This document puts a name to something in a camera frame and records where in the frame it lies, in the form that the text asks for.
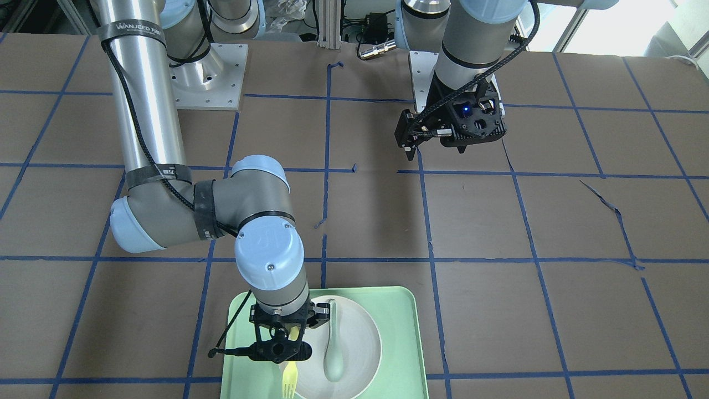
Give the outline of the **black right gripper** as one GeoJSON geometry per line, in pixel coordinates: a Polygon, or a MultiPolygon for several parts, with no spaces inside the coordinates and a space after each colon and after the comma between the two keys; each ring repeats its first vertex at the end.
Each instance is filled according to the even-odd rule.
{"type": "Polygon", "coordinates": [[[313,303],[306,300],[305,303],[290,315],[270,315],[261,308],[259,304],[250,308],[249,320],[255,325],[256,341],[264,341],[261,330],[265,329],[271,336],[276,331],[283,330],[289,333],[290,328],[298,326],[301,333],[306,329],[316,329],[330,321],[330,304],[313,303]]]}

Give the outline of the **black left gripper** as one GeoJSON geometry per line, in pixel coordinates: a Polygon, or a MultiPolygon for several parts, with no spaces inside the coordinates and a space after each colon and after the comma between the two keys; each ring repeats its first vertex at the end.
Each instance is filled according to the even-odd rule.
{"type": "Polygon", "coordinates": [[[467,146],[490,143],[507,132],[501,99],[496,87],[485,79],[428,116],[428,130],[443,130],[440,143],[464,152],[467,146]]]}

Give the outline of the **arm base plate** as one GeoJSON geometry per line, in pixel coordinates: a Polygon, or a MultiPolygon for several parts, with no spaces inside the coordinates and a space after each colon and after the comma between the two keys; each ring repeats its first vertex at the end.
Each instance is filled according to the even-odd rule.
{"type": "Polygon", "coordinates": [[[415,111],[421,112],[427,106],[427,98],[432,78],[437,75],[450,89],[461,88],[488,68],[467,68],[450,60],[445,53],[410,51],[411,81],[415,100],[415,111]]]}
{"type": "Polygon", "coordinates": [[[180,110],[238,111],[249,47],[211,45],[204,58],[172,68],[174,105],[180,110]]]}

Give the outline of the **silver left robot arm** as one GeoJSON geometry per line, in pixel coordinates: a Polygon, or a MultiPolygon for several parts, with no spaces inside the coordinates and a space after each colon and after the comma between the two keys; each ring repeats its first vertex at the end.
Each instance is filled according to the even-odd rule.
{"type": "Polygon", "coordinates": [[[434,138],[445,147],[491,143],[504,137],[503,101],[494,73],[510,63],[536,36],[539,1],[402,1],[403,33],[418,21],[445,27],[421,30],[401,48],[436,52],[423,111],[403,110],[394,136],[407,159],[434,138]]]}

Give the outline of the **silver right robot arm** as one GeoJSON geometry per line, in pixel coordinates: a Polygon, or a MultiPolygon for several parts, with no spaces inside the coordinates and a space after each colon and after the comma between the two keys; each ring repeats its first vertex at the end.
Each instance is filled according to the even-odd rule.
{"type": "Polygon", "coordinates": [[[98,1],[101,47],[111,65],[127,195],[111,205],[126,252],[235,237],[235,262],[264,328],[300,334],[330,320],[311,301],[290,185],[273,157],[247,156],[222,180],[193,182],[169,73],[165,1],[98,1]]]}

